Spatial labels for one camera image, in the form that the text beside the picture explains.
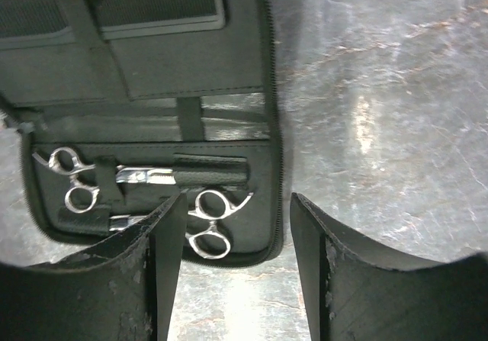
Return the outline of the black zip tool case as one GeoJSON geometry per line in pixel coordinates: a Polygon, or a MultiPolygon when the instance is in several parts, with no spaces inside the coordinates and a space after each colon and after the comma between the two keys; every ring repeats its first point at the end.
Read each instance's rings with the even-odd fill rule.
{"type": "MultiPolygon", "coordinates": [[[[217,222],[232,249],[202,265],[245,268],[283,247],[283,148],[270,0],[1,0],[1,110],[21,135],[21,171],[34,223],[48,238],[92,245],[109,217],[147,215],[173,195],[188,212],[204,189],[240,211],[217,222]],[[101,185],[75,214],[67,177],[39,164],[56,148],[101,164],[101,185]],[[120,183],[114,167],[175,170],[176,185],[120,183]]],[[[188,214],[186,233],[208,222],[188,214]]]]}

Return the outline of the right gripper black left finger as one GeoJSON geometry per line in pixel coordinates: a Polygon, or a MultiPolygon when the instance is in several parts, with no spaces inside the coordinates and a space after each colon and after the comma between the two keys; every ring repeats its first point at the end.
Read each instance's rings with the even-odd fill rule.
{"type": "Polygon", "coordinates": [[[187,198],[173,196],[59,262],[2,264],[1,338],[167,339],[187,218],[187,198]]]}

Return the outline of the silver hair scissors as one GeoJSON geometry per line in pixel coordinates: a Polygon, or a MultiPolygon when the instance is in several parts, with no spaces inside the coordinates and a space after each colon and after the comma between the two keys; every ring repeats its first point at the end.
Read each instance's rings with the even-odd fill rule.
{"type": "MultiPolygon", "coordinates": [[[[254,193],[249,192],[246,198],[240,204],[234,204],[228,199],[227,196],[225,196],[224,193],[216,189],[209,188],[204,189],[202,192],[200,192],[195,198],[194,209],[190,210],[188,214],[191,217],[205,220],[206,222],[208,222],[208,226],[200,233],[185,234],[185,239],[188,241],[190,247],[194,250],[194,252],[201,258],[209,260],[222,259],[223,257],[227,256],[232,249],[232,244],[229,237],[219,231],[217,222],[219,220],[228,218],[229,216],[235,214],[237,211],[240,211],[243,207],[247,205],[247,203],[252,199],[253,196],[254,193]],[[205,195],[213,195],[219,198],[220,201],[223,203],[224,211],[220,216],[209,214],[204,210],[202,199],[205,195]],[[204,236],[211,236],[213,238],[221,240],[225,245],[225,250],[220,254],[211,254],[208,251],[202,249],[201,246],[198,244],[198,239],[204,236]]],[[[136,216],[130,214],[111,216],[109,217],[109,231],[118,232],[125,230],[126,228],[144,220],[145,218],[145,215],[136,216]]]]}

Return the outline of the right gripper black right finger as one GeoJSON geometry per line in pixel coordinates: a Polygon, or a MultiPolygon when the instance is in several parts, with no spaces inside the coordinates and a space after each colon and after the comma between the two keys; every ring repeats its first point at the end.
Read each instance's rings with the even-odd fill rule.
{"type": "Polygon", "coordinates": [[[337,221],[301,194],[291,234],[314,340],[485,340],[487,255],[436,262],[337,221]]]}

